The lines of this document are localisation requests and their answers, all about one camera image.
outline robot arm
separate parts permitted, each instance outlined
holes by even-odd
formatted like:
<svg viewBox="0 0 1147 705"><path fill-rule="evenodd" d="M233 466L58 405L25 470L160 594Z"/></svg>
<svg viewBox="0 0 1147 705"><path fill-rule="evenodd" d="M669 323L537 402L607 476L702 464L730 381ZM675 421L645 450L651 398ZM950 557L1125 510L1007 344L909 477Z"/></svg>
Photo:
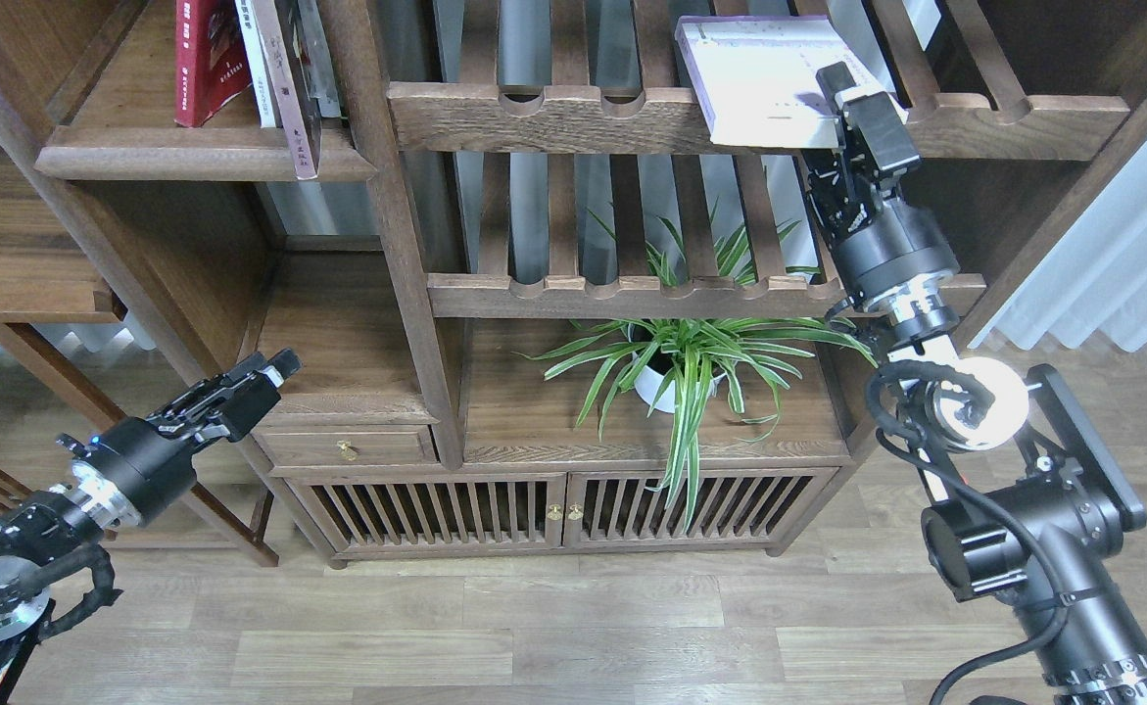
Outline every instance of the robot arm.
<svg viewBox="0 0 1147 705"><path fill-rule="evenodd" d="M900 193L921 156L885 93L864 94L842 64L818 80L841 122L841 149L804 151L809 201L848 291L832 313L882 314L872 340L881 366L865 390L877 439L922 475L931 500L923 539L955 598L992 594L1027 634L954 668L931 705L973 669L1029 651L1058 704L1146 705L1147 637L1102 564L1125 532L1146 525L1141 501L1055 369L1021 379L997 360L958 355L949 337L957 316L939 293L955 258L936 221ZM1031 401L1056 440L1027 423ZM986 494L969 487L953 454L1009 439L1025 477Z"/></svg>
<svg viewBox="0 0 1147 705"><path fill-rule="evenodd" d="M245 437L278 405L278 387L299 368L290 348L268 360L256 352L147 418L122 420L89 442L58 437L72 454L77 485L34 492L0 517L0 702L32 647L120 595L111 587L108 554L97 545L104 531L149 525L197 481L193 455L223 438ZM85 567L93 588L52 620L50 586Z"/></svg>

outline book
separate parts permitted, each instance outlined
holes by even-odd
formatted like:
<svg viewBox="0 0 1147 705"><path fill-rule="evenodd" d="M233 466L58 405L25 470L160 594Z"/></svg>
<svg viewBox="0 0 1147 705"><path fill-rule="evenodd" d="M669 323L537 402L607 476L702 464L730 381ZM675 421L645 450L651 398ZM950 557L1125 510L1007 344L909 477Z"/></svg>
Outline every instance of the book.
<svg viewBox="0 0 1147 705"><path fill-rule="evenodd" d="M178 0L178 110L201 126L251 85L237 8L232 0Z"/></svg>
<svg viewBox="0 0 1147 705"><path fill-rule="evenodd" d="M321 23L321 11L317 8L317 0L298 0L298 13L304 19L312 96L321 107L322 118L341 118L342 103L338 100L337 80L334 77L334 62L330 58L330 46L326 41L326 26Z"/></svg>
<svg viewBox="0 0 1147 705"><path fill-rule="evenodd" d="M826 17L681 17L676 39L713 144L837 148L816 83L829 64L848 64L864 93L883 91Z"/></svg>
<svg viewBox="0 0 1147 705"><path fill-rule="evenodd" d="M239 26L242 28L242 45L247 49L247 66L251 69L251 87L256 92L256 108L259 110L259 126L279 126L278 109L273 107L272 84L268 84L268 66L264 63L264 45L256 29L255 0L236 0Z"/></svg>
<svg viewBox="0 0 1147 705"><path fill-rule="evenodd" d="M295 162L295 178L317 178L321 117L309 89L297 0L255 0L253 9L281 130Z"/></svg>

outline brass drawer knob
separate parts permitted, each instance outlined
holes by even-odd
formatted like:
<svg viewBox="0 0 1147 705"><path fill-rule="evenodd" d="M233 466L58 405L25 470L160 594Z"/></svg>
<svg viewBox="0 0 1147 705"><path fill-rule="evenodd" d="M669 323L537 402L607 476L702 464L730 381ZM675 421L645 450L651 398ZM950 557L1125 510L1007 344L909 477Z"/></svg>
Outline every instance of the brass drawer knob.
<svg viewBox="0 0 1147 705"><path fill-rule="evenodd" d="M354 451L354 447L351 447L350 440L341 440L337 442L337 447L338 454L342 455L342 460L348 461L348 463L352 463L359 459L359 453Z"/></svg>

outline drawer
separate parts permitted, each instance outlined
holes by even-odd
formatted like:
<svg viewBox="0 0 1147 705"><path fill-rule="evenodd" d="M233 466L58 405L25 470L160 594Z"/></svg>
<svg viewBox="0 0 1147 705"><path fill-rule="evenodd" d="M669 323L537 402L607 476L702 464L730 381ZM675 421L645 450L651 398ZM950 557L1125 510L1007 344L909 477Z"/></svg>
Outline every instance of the drawer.
<svg viewBox="0 0 1147 705"><path fill-rule="evenodd" d="M407 465L438 463L429 426L319 426L257 436L274 465Z"/></svg>

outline potted plant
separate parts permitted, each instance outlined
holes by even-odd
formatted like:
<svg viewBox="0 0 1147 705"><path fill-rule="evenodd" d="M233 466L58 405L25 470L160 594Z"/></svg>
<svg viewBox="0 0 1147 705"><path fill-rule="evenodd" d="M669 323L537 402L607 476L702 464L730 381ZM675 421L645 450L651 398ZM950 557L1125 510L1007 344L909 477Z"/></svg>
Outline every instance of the potted plant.
<svg viewBox="0 0 1147 705"><path fill-rule="evenodd" d="M612 229L603 220L591 213L600 227L609 235ZM685 251L681 233L672 220L660 218L668 233L677 244L679 252ZM785 238L797 227L797 220L778 228L779 238ZM733 277L739 285L756 281L755 264L748 254L748 233L740 225L728 236L716 242L717 268L721 276ZM647 259L650 272L664 285L679 284L677 265L681 259L671 259L654 245L647 246ZM788 273L814 273L812 267L788 267ZM587 335L570 340L551 352L529 357L532 360L559 360L547 368L543 379L572 370L577 366L599 366L599 371L591 381L577 416L577 425L590 415L600 394L600 438L608 418L608 409L612 407L619 393L635 387L640 397L648 402L647 414L655 409L670 410L664 397L671 395L673 426L668 445L668 460L664 465L664 477L654 491L672 487L668 496L668 506L677 500L677 491L686 485L686 527L694 518L695 496L700 485L700 423L708 401L715 393L718 381L727 383L726 399L729 409L739 414L743 423L773 423L765 433L752 440L762 440L773 432L781 414L781 393L789 389L787 377L799 379L801 370L789 365L787 358L811 358L810 350L796 347L788 343L809 340L856 350L869 362L874 359L868 348L859 339L841 330L832 329L821 319L621 319L591 327ZM773 414L762 418L744 418L747 407L743 402L743 374L758 376L773 395ZM648 384L647 378L657 379Z"/></svg>

